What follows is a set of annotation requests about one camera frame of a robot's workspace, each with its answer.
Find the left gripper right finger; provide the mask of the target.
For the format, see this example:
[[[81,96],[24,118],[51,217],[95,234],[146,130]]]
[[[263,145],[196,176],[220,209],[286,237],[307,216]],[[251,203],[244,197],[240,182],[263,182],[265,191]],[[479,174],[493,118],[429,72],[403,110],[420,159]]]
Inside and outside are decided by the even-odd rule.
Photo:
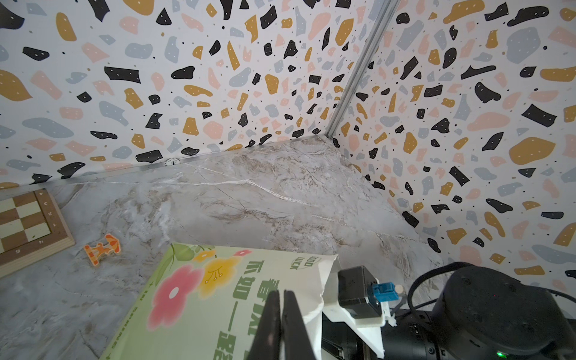
[[[286,360],[315,360],[314,350],[299,308],[296,294],[284,291],[282,335]]]

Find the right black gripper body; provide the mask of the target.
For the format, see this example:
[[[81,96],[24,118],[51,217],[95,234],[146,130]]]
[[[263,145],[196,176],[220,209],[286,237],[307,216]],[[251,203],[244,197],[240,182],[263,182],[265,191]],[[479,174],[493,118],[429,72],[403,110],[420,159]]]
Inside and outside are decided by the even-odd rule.
[[[428,329],[431,313],[399,310],[397,325],[382,327],[385,359],[449,359],[450,354]],[[376,359],[377,354],[344,322],[322,318],[322,359]]]

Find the white paper bag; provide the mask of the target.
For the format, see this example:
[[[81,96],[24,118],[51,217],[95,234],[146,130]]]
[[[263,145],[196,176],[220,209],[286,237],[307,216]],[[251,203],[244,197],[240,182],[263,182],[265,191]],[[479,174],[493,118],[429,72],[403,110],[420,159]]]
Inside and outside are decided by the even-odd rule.
[[[334,255],[172,243],[104,359],[245,359],[266,299],[292,291],[321,356],[323,293]]]

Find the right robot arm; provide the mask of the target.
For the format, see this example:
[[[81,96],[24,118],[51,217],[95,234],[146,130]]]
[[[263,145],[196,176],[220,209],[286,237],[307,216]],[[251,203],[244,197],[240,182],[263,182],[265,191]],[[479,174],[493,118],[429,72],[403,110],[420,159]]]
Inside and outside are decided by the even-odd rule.
[[[325,288],[322,350],[330,359],[573,359],[575,321],[558,296],[468,262],[409,289],[348,268]]]

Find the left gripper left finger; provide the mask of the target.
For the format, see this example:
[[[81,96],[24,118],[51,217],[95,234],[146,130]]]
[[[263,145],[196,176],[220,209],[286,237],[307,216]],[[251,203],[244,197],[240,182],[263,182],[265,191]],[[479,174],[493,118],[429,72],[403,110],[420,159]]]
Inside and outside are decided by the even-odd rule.
[[[247,360],[279,360],[281,344],[280,293],[270,292]]]

